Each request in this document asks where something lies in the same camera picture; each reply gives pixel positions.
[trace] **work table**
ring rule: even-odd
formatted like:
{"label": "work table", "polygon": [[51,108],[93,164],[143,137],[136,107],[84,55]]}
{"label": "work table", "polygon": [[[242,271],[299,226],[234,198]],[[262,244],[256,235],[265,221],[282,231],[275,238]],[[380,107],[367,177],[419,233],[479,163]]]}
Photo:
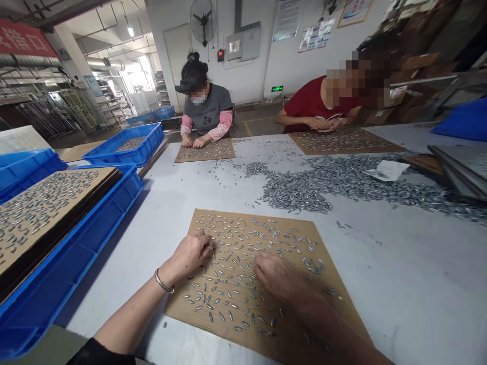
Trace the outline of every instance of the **work table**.
{"label": "work table", "polygon": [[[431,134],[431,124],[424,123],[367,130],[418,153],[427,152],[427,144],[481,144]],[[180,145],[171,143],[146,173],[144,191],[57,324],[93,336],[171,256],[194,209],[203,208],[313,221],[375,346],[396,364],[485,362],[485,226],[416,207],[392,209],[387,201],[329,195],[333,211],[327,215],[295,215],[265,202],[253,208],[246,204],[262,196],[266,181],[264,175],[246,178],[245,164],[260,161],[270,170],[299,172],[315,156],[305,156],[287,135],[266,135],[234,139],[235,159],[174,163]],[[336,221],[353,228],[340,229]],[[273,363],[164,316],[163,305],[143,342],[138,355],[156,364]]]}

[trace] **person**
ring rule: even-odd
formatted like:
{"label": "person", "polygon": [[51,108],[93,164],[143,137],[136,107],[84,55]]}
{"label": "person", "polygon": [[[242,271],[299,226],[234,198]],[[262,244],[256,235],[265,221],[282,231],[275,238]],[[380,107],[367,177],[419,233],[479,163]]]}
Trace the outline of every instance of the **person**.
{"label": "person", "polygon": [[[181,84],[176,91],[186,94],[181,124],[182,145],[203,148],[208,142],[230,137],[233,123],[233,105],[230,93],[223,86],[209,82],[208,65],[199,60],[199,53],[188,55],[188,62],[181,72]],[[196,127],[200,135],[194,142],[191,129]]]}
{"label": "person", "polygon": [[327,76],[311,80],[289,100],[276,116],[284,133],[317,130],[331,132],[352,123],[362,106],[377,107],[389,92],[383,62],[354,52],[345,68],[328,70]]}
{"label": "person", "polygon": [[[68,365],[132,365],[138,346],[162,298],[174,284],[191,275],[216,248],[202,229],[189,234],[174,254],[118,309]],[[355,332],[287,260],[267,252],[255,258],[254,271],[265,288],[293,308],[306,326],[328,342],[335,356],[347,364],[392,364]]]}

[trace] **electrical box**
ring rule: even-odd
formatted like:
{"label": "electrical box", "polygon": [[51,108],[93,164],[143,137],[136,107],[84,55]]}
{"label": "electrical box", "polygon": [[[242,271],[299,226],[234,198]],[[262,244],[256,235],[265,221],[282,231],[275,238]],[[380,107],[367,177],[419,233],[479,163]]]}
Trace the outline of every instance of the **electrical box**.
{"label": "electrical box", "polygon": [[225,50],[220,48],[217,53],[217,61],[218,62],[223,62],[225,61]]}
{"label": "electrical box", "polygon": [[228,60],[242,57],[242,33],[229,35],[228,41]]}
{"label": "electrical box", "polygon": [[259,57],[260,27],[242,32],[242,61]]}

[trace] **bracelet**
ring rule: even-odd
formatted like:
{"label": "bracelet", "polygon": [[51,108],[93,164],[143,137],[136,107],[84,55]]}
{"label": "bracelet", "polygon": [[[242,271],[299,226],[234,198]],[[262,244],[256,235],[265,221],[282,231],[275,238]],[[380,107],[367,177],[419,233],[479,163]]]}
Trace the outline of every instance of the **bracelet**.
{"label": "bracelet", "polygon": [[168,288],[167,286],[165,286],[162,283],[161,279],[159,279],[159,275],[157,274],[158,271],[159,271],[159,268],[157,268],[156,271],[154,272],[154,276],[156,277],[157,283],[161,286],[161,288],[163,288],[169,294],[174,294],[174,285],[171,286],[170,288]]}

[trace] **gray t-shirt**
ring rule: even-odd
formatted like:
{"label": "gray t-shirt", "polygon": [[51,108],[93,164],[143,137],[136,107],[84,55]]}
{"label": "gray t-shirt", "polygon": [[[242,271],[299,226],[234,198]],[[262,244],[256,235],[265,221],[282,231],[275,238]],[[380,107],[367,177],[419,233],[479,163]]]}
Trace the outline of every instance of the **gray t-shirt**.
{"label": "gray t-shirt", "polygon": [[232,100],[228,90],[214,84],[210,84],[210,94],[203,104],[196,105],[189,99],[184,103],[184,114],[193,120],[199,135],[216,128],[220,122],[220,112],[231,109]]}

